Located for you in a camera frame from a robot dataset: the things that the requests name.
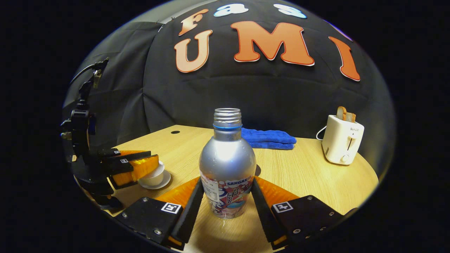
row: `saucer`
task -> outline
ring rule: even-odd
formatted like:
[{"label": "saucer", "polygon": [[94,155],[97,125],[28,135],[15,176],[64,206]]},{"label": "saucer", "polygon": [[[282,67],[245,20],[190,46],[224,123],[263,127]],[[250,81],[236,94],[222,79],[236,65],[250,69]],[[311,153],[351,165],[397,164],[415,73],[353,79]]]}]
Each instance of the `saucer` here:
[{"label": "saucer", "polygon": [[142,186],[144,188],[147,188],[147,189],[150,189],[150,190],[159,189],[159,188],[162,188],[162,187],[166,186],[169,183],[170,179],[172,178],[170,173],[168,171],[166,171],[166,170],[163,171],[163,176],[164,177],[162,178],[162,182],[159,185],[146,185],[146,184],[144,184],[142,182],[139,182],[139,184],[140,184],[140,186]]}]

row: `blue towel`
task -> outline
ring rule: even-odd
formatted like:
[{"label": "blue towel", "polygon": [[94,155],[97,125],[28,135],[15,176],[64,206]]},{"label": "blue towel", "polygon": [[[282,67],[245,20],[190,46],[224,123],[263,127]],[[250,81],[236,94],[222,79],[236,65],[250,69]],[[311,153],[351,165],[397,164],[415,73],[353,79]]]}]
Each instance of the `blue towel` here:
[{"label": "blue towel", "polygon": [[279,130],[259,131],[242,128],[244,138],[252,148],[293,149],[297,140],[288,133]]}]

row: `bottle label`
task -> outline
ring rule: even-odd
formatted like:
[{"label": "bottle label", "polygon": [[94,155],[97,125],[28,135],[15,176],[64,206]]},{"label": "bottle label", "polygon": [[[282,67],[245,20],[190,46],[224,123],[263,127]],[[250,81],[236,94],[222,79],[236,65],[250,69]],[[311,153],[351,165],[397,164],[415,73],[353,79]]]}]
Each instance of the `bottle label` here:
[{"label": "bottle label", "polygon": [[230,219],[243,213],[243,207],[252,188],[253,176],[233,181],[215,181],[202,172],[200,175],[205,194],[217,217]]}]

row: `wooden table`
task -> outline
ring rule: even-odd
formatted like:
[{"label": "wooden table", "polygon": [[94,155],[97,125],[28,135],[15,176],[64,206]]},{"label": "wooden table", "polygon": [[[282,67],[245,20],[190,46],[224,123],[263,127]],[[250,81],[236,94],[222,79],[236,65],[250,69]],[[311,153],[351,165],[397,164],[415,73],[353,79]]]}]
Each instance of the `wooden table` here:
[{"label": "wooden table", "polygon": [[[125,207],[144,196],[155,198],[198,177],[198,162],[213,129],[175,125],[116,146],[119,150],[151,150],[171,174],[171,181],[158,190],[139,184],[116,190]],[[253,149],[261,167],[259,177],[299,197],[314,195],[341,214],[360,206],[378,184],[375,171],[357,154],[351,165],[326,160],[321,142],[296,138],[292,150]],[[110,213],[116,216],[120,212]],[[230,220],[216,218],[204,195],[189,243],[183,252],[273,252],[262,230],[252,195],[243,215]]]}]

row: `silver bottle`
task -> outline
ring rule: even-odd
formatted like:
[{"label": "silver bottle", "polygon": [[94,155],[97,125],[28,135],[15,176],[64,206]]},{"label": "silver bottle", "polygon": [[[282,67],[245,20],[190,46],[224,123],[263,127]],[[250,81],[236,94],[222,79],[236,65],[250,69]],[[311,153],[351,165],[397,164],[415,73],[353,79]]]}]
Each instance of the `silver bottle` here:
[{"label": "silver bottle", "polygon": [[200,155],[200,175],[212,212],[223,219],[243,213],[256,170],[250,144],[241,137],[241,111],[214,112],[214,136]]}]

